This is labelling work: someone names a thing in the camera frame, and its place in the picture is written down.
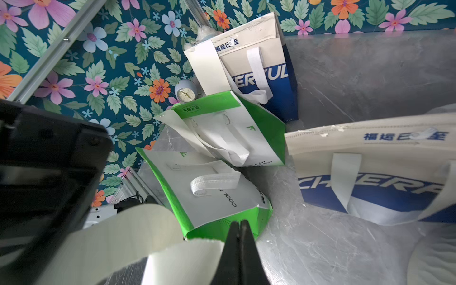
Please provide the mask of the front green white bag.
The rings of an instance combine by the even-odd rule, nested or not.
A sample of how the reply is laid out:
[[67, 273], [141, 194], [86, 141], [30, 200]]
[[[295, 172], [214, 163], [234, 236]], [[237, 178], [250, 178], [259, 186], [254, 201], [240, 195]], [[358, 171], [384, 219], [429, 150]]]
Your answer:
[[137, 152], [157, 178], [186, 240], [224, 242], [231, 223], [246, 220], [258, 238], [273, 206], [241, 172], [199, 153]]

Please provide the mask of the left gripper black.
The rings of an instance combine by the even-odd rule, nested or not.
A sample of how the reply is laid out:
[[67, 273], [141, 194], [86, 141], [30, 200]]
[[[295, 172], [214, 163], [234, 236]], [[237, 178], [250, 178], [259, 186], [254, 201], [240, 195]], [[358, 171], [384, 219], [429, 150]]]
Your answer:
[[2, 284], [34, 284], [83, 227], [111, 151], [99, 124], [1, 101]]

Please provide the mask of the rear blue white bag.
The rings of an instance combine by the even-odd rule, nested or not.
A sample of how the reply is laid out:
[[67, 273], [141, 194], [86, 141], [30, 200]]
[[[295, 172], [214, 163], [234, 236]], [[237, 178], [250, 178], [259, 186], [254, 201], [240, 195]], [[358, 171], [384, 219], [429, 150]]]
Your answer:
[[298, 88], [289, 51], [274, 13], [209, 39], [231, 91], [263, 105], [283, 122], [298, 119]]

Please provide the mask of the green white bag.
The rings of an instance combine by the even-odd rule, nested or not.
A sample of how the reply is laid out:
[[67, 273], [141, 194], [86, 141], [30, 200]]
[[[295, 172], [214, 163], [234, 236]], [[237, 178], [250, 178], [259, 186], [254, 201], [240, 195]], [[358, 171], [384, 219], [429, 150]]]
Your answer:
[[282, 166], [286, 125], [259, 104], [225, 91], [174, 106], [214, 158], [235, 167]]
[[246, 220], [258, 238], [273, 206], [241, 172], [199, 153], [137, 152], [157, 178], [186, 240], [224, 242], [231, 223]]

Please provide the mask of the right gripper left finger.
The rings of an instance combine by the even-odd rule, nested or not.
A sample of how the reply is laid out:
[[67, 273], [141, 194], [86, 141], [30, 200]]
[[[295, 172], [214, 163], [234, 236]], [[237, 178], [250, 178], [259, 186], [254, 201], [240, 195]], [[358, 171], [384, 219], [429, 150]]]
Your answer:
[[241, 236], [240, 225], [232, 222], [211, 285], [241, 284]]

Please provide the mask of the white blue plush bear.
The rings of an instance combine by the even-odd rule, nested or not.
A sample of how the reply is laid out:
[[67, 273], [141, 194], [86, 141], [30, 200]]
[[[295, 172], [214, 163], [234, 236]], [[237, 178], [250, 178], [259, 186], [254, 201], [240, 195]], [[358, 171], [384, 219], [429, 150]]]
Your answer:
[[209, 39], [211, 39], [211, 38], [213, 38], [215, 36], [218, 36], [220, 34], [222, 34], [222, 32], [217, 31], [217, 30], [213, 29], [212, 27], [200, 26], [198, 28], [197, 38], [196, 38], [195, 42], [194, 43], [191, 43], [191, 42], [186, 43], [184, 45], [184, 51], [186, 51], [187, 49], [189, 49], [189, 48], [191, 48], [191, 47], [193, 47], [195, 45], [198, 45], [201, 42], [204, 42], [204, 41], [209, 40]]

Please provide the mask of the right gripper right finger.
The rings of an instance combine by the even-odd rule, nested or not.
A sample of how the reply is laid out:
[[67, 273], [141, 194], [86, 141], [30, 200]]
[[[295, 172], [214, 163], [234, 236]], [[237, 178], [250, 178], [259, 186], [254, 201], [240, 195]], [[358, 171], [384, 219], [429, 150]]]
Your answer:
[[270, 284], [247, 220], [241, 221], [239, 230], [239, 262], [241, 285]]

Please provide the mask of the middle green white bag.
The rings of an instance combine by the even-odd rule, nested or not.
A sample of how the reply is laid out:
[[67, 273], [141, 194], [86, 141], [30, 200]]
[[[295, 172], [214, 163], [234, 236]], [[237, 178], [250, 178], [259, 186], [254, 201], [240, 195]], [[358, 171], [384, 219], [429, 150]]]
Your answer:
[[225, 91], [174, 106], [214, 158], [235, 167], [282, 166], [286, 125], [259, 104]]

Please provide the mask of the blue white bag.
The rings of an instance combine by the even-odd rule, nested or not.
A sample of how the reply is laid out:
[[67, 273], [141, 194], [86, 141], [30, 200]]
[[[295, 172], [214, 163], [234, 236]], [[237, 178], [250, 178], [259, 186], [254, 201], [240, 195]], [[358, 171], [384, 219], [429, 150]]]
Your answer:
[[209, 39], [231, 91], [263, 105], [283, 122], [298, 119], [298, 88], [289, 51], [274, 13]]
[[304, 202], [383, 226], [456, 220], [456, 116], [405, 116], [285, 135]]

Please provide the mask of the white trash bin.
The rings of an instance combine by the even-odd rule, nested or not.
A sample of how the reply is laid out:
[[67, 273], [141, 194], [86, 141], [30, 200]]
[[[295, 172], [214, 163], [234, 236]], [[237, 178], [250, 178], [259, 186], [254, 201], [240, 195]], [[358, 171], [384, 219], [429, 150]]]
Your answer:
[[456, 283], [456, 226], [427, 234], [416, 245], [407, 269], [408, 285]]

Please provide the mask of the right blue white bag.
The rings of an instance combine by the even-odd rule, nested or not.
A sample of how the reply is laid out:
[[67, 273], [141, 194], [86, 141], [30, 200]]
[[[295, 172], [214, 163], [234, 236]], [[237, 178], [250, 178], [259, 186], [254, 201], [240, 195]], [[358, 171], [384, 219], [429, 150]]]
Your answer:
[[456, 116], [405, 116], [285, 135], [304, 202], [383, 226], [456, 220]]

